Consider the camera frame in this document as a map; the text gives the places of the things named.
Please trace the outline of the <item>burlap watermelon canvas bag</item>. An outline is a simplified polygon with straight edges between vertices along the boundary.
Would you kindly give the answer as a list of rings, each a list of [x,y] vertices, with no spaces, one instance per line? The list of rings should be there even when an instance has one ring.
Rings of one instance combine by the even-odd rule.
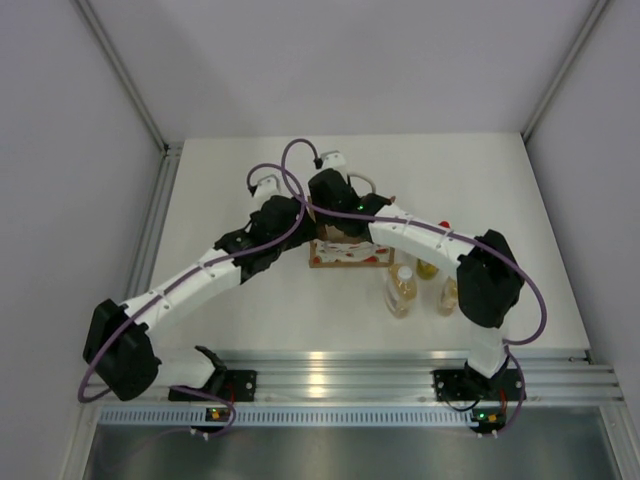
[[[374,216],[392,201],[375,192],[360,196],[359,205],[346,217],[335,217],[331,210],[320,207],[309,213],[316,223],[317,238],[311,242],[309,266],[328,267],[389,267],[394,263],[394,249],[371,241],[368,222],[351,219],[351,214]]]

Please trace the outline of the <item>amber bottle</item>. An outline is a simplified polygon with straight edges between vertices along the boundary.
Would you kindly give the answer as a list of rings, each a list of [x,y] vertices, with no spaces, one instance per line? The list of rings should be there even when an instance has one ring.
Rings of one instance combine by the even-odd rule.
[[[437,311],[442,316],[450,316],[458,307],[458,284],[452,277],[448,277],[440,291]]]
[[[417,284],[413,270],[406,264],[395,263],[388,268],[384,299],[391,314],[406,317],[417,297]]]

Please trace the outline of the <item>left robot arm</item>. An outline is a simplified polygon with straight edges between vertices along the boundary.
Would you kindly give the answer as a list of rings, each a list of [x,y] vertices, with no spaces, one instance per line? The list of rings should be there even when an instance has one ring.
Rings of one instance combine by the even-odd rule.
[[[207,400],[226,386],[222,361],[210,349],[163,350],[161,334],[222,292],[268,269],[280,255],[313,239],[315,223],[294,198],[275,195],[247,226],[217,240],[195,264],[121,304],[107,299],[92,315],[83,358],[121,401],[152,386],[187,387]]]

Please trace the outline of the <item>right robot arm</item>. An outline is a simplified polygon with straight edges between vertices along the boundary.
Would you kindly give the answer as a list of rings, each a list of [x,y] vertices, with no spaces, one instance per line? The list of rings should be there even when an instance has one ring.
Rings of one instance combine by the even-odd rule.
[[[494,230],[462,237],[417,219],[390,199],[358,195],[341,173],[325,169],[308,183],[316,219],[345,234],[401,250],[453,278],[458,306],[473,324],[465,384],[478,397],[500,388],[507,354],[501,328],[524,279],[505,237]]]

